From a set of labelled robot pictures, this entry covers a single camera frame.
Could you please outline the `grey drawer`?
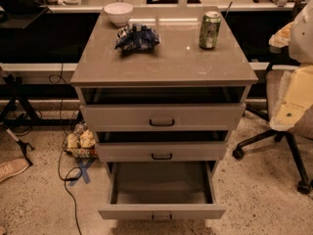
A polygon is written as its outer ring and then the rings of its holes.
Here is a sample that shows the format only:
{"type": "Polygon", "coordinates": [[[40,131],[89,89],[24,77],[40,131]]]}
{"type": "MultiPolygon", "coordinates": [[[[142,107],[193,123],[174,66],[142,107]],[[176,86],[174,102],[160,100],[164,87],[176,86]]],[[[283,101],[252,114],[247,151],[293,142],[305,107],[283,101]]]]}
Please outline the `grey drawer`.
{"type": "Polygon", "coordinates": [[[88,105],[81,106],[92,131],[233,130],[246,105],[88,105]]]}
{"type": "Polygon", "coordinates": [[[226,153],[224,141],[97,143],[102,162],[219,161],[226,153]]]}
{"type": "Polygon", "coordinates": [[[219,219],[207,162],[115,163],[104,219],[219,219]]]}

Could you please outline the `grey top drawer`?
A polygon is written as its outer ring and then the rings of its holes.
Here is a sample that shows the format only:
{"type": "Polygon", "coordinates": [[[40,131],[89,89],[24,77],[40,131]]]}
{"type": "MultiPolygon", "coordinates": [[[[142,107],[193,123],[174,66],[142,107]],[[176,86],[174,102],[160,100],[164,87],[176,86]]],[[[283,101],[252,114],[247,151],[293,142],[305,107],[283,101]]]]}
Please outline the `grey top drawer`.
{"type": "Polygon", "coordinates": [[[81,106],[92,131],[233,130],[246,105],[88,105],[81,106]]]}

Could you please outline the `snack packages on floor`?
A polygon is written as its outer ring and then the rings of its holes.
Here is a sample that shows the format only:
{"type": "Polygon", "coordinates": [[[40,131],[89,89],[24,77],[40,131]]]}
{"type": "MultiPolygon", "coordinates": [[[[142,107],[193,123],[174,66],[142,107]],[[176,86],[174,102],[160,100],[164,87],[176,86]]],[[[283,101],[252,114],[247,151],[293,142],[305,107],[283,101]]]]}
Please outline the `snack packages on floor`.
{"type": "Polygon", "coordinates": [[[85,123],[79,123],[74,131],[67,136],[66,151],[75,158],[97,158],[93,133],[85,123]]]}

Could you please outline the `beige office chair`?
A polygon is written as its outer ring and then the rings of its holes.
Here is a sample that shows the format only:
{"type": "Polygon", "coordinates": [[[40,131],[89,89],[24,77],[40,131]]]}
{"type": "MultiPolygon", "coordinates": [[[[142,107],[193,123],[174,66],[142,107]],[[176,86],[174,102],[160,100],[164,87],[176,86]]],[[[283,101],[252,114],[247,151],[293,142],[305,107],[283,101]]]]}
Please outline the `beige office chair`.
{"type": "Polygon", "coordinates": [[[247,110],[269,123],[270,129],[240,142],[233,157],[241,159],[244,147],[270,136],[279,142],[286,139],[300,175],[297,191],[308,194],[312,182],[308,179],[294,136],[310,139],[313,132],[313,0],[297,13],[291,23],[281,28],[269,40],[272,48],[289,49],[297,67],[274,66],[266,73],[267,111],[262,113],[252,107],[247,110]]]}

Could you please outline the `blue crumpled chip bag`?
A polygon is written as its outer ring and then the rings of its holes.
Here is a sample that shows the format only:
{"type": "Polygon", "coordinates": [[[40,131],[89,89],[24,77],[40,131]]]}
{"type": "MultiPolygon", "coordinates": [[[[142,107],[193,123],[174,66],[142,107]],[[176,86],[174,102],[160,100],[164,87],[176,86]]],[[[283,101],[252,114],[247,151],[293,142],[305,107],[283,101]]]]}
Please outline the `blue crumpled chip bag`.
{"type": "Polygon", "coordinates": [[[160,43],[158,32],[145,24],[127,24],[117,32],[115,49],[124,52],[149,51],[160,43]]]}

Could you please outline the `grey middle drawer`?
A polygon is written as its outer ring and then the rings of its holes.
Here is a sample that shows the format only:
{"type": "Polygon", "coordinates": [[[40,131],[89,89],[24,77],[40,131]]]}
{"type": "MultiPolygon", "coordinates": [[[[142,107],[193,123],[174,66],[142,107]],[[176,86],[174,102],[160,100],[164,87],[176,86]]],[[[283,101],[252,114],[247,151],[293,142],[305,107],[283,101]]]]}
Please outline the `grey middle drawer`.
{"type": "Polygon", "coordinates": [[[102,162],[219,161],[226,153],[224,141],[97,143],[102,162]]]}

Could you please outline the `green soda can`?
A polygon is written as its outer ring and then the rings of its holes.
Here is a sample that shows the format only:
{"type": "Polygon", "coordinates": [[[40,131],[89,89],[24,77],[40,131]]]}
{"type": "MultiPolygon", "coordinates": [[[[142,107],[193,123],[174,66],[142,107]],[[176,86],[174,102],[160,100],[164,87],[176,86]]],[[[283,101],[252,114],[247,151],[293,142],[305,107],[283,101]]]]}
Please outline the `green soda can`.
{"type": "Polygon", "coordinates": [[[221,25],[221,18],[215,11],[207,11],[201,22],[199,44],[203,49],[213,49],[217,44],[217,37],[221,25]]]}

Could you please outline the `beige sneaker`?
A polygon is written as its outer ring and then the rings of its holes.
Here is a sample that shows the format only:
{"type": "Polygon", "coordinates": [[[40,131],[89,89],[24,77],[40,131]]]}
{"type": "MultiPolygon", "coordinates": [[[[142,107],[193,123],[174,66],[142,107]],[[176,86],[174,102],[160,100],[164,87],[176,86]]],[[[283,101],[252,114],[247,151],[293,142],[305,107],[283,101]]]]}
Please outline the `beige sneaker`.
{"type": "Polygon", "coordinates": [[[15,159],[0,164],[0,182],[24,172],[29,167],[25,159],[15,159]]]}

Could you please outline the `black laptop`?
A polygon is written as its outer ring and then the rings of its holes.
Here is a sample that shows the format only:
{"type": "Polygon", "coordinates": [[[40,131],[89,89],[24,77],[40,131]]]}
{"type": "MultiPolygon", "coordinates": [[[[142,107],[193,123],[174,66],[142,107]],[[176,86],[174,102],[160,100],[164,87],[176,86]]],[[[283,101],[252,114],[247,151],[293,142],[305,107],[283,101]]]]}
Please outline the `black laptop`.
{"type": "Polygon", "coordinates": [[[46,6],[35,0],[0,0],[0,6],[4,10],[0,28],[26,28],[48,12],[46,6]]]}

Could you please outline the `grey drawer cabinet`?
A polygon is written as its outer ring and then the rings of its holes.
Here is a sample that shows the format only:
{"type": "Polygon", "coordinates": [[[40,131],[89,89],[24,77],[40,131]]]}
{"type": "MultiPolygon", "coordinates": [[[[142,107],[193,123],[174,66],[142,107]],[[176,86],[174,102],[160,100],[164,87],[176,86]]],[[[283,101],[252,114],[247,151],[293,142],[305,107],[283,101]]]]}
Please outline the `grey drawer cabinet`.
{"type": "MultiPolygon", "coordinates": [[[[81,106],[245,104],[257,77],[225,23],[214,49],[200,47],[205,11],[203,6],[135,9],[131,21],[156,30],[160,43],[150,51],[131,54],[115,49],[117,30],[101,14],[71,78],[81,106]]],[[[224,141],[228,145],[233,130],[91,131],[96,144],[224,141]]]]}

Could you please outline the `white ceramic bowl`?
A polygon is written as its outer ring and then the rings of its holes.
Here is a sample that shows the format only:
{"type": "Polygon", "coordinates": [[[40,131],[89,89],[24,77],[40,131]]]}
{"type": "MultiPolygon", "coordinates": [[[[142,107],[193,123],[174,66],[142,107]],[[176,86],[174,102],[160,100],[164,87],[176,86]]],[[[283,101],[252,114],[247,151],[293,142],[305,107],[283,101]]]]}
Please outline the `white ceramic bowl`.
{"type": "Polygon", "coordinates": [[[116,26],[128,24],[133,14],[133,6],[124,2],[115,2],[104,8],[110,22],[116,26]]]}

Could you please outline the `grey bottom drawer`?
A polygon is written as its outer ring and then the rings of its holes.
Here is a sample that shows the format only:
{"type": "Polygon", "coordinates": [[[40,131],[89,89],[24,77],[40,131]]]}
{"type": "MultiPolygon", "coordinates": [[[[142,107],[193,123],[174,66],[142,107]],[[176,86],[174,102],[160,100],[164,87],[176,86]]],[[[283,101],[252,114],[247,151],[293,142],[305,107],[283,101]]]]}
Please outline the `grey bottom drawer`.
{"type": "Polygon", "coordinates": [[[207,162],[115,163],[104,219],[219,219],[207,162]]]}

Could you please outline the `blue tape cross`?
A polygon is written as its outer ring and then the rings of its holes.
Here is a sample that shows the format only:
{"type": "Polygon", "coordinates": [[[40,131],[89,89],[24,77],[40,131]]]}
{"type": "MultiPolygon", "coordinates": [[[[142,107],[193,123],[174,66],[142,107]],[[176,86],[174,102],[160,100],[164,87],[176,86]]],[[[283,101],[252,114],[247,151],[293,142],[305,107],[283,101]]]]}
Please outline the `blue tape cross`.
{"type": "Polygon", "coordinates": [[[89,184],[91,179],[88,174],[88,168],[94,163],[95,160],[95,158],[79,159],[77,161],[79,172],[76,174],[74,180],[71,181],[68,185],[73,186],[80,178],[83,179],[85,184],[89,184]]]}

